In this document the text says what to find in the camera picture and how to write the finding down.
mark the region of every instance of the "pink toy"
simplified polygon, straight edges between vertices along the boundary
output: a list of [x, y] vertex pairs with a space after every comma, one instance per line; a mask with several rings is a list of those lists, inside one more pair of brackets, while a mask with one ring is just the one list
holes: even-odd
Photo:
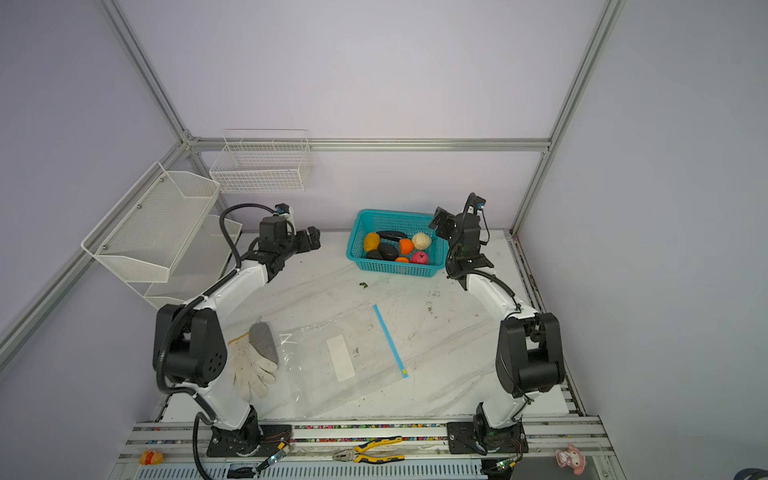
[[571, 467], [574, 469], [576, 475], [584, 473], [584, 468], [587, 466], [587, 459], [578, 451], [573, 445], [568, 445], [566, 452], [562, 450], [555, 450], [554, 456], [558, 460], [560, 467]]
[[411, 257], [411, 263], [420, 263], [422, 265], [429, 265], [429, 257], [424, 252], [416, 252]]

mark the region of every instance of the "yellow pliers handle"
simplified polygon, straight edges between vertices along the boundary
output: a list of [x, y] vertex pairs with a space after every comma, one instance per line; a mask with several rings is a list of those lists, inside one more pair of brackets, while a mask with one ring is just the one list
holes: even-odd
[[379, 463], [390, 462], [402, 462], [406, 457], [402, 455], [392, 455], [389, 457], [369, 457], [368, 455], [357, 455], [355, 457], [355, 463], [372, 463], [374, 465]]
[[373, 439], [368, 443], [363, 443], [362, 445], [356, 446], [355, 453], [364, 453], [376, 447], [380, 447], [384, 445], [392, 445], [400, 442], [402, 442], [402, 437], [387, 437], [384, 439]]

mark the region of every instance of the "orange toy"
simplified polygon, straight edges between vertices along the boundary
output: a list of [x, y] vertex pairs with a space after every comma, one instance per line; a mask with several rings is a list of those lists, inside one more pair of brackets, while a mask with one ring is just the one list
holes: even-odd
[[163, 463], [163, 454], [154, 450], [145, 450], [141, 454], [139, 463], [142, 465], [157, 465]]
[[413, 242], [407, 238], [400, 240], [400, 253], [403, 255], [413, 253]]

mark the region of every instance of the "pliers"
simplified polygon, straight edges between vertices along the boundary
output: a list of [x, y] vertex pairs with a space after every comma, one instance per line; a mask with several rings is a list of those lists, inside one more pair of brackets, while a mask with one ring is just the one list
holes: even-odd
[[402, 442], [402, 437], [373, 439], [368, 443], [363, 443], [362, 445], [356, 446], [354, 449], [342, 450], [341, 452], [334, 454], [333, 459], [339, 460], [340, 462], [362, 462], [372, 463], [374, 465], [390, 462], [402, 462], [406, 459], [406, 457], [402, 455], [391, 455], [389, 457], [369, 457], [368, 455], [363, 455], [363, 453], [368, 452], [370, 449], [374, 449], [375, 447], [380, 447], [382, 445], [392, 445], [394, 443], [400, 442]]

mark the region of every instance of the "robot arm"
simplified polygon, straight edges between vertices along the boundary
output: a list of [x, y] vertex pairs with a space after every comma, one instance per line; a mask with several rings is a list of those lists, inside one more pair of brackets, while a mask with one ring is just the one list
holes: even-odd
[[[505, 394], [478, 406], [481, 428], [505, 429], [519, 422], [536, 396], [562, 383], [565, 376], [560, 325], [554, 315], [522, 304], [494, 275], [493, 264], [480, 253], [480, 214], [485, 200], [469, 194], [464, 210], [452, 215], [438, 207], [429, 227], [449, 242], [445, 269], [500, 321], [496, 375]], [[485, 432], [477, 432], [481, 439]]]
[[[242, 256], [223, 228], [225, 216], [241, 207], [260, 207], [273, 213], [262, 220], [258, 241]], [[221, 326], [251, 293], [270, 282], [293, 254], [318, 249], [320, 232], [315, 227], [296, 231], [291, 209], [284, 204], [277, 205], [276, 210], [257, 204], [236, 205], [225, 210], [220, 219], [236, 266], [186, 305], [166, 305], [157, 312], [152, 363], [160, 391], [191, 395], [206, 412], [204, 421], [231, 432], [232, 453], [247, 455], [259, 445], [257, 416], [239, 397], [232, 372], [225, 368], [227, 344]]]

